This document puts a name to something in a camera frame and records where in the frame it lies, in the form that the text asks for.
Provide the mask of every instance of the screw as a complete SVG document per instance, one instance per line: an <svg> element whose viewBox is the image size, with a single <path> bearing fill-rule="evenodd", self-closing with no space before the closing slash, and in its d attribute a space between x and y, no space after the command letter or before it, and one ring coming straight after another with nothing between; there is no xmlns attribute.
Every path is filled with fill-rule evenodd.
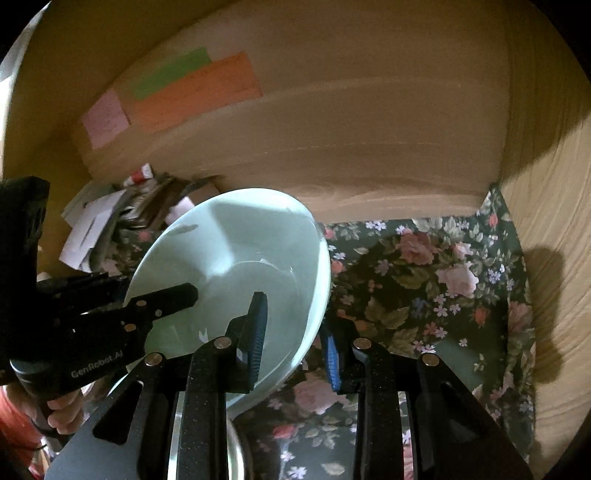
<svg viewBox="0 0 591 480"><path fill-rule="evenodd" d="M159 353L149 353L144 358L144 363L149 367L155 367L162 361L162 355Z"/></svg>
<svg viewBox="0 0 591 480"><path fill-rule="evenodd" d="M220 350L228 348L232 344L232 339L230 337L218 337L213 341L213 346Z"/></svg>
<svg viewBox="0 0 591 480"><path fill-rule="evenodd" d="M369 338L356 338L353 341L353 346L359 350L367 350L371 347L371 340Z"/></svg>
<svg viewBox="0 0 591 480"><path fill-rule="evenodd" d="M425 353L423 355L423 363L429 367L436 367L439 365L439 357L434 353Z"/></svg>

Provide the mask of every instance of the red fabric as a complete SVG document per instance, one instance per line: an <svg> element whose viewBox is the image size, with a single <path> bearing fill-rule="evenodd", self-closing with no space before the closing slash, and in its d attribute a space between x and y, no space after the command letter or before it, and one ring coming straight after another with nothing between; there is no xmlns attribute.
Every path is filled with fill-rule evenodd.
<svg viewBox="0 0 591 480"><path fill-rule="evenodd" d="M10 444L20 447L14 448L14 454L23 465L29 467L34 451L39 447L41 434L33 426L31 419L10 403L1 387L0 432Z"/></svg>

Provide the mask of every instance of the floral tablecloth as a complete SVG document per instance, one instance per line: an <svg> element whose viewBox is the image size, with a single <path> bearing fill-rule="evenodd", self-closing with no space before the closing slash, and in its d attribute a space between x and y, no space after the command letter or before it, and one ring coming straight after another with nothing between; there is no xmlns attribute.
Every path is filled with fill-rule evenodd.
<svg viewBox="0 0 591 480"><path fill-rule="evenodd" d="M527 460L533 441L534 329L515 228L493 186L471 217L326 225L336 314L391 352L436 352ZM410 430L402 411L405 478ZM357 398L326 381L320 342L265 402L235 423L255 478L350 478Z"/></svg>

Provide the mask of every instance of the stack of papers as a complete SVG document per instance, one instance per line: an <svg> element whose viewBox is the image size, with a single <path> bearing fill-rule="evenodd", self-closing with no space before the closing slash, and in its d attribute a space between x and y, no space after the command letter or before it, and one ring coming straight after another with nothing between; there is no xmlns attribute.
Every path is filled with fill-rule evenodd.
<svg viewBox="0 0 591 480"><path fill-rule="evenodd" d="M88 203L77 215L60 260L76 270L99 271L129 195L121 190Z"/></svg>

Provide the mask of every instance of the wooden panel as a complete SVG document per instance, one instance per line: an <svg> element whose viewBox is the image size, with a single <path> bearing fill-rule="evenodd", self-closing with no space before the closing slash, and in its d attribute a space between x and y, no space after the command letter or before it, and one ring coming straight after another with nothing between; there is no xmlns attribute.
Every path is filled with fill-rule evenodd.
<svg viewBox="0 0 591 480"><path fill-rule="evenodd" d="M543 476L591 407L591 85L529 2L507 1L511 108L502 191L525 251Z"/></svg>
<svg viewBox="0 0 591 480"><path fill-rule="evenodd" d="M6 131L5 176L14 176L12 169L56 131L69 128L133 61L227 2L52 2L18 72Z"/></svg>
<svg viewBox="0 0 591 480"><path fill-rule="evenodd" d="M132 126L91 151L96 179L157 170L273 187L322 220L468 215L498 178L508 110L502 14L490 2L245 0L186 28L114 84ZM129 84L172 56L245 51L264 97L156 134Z"/></svg>

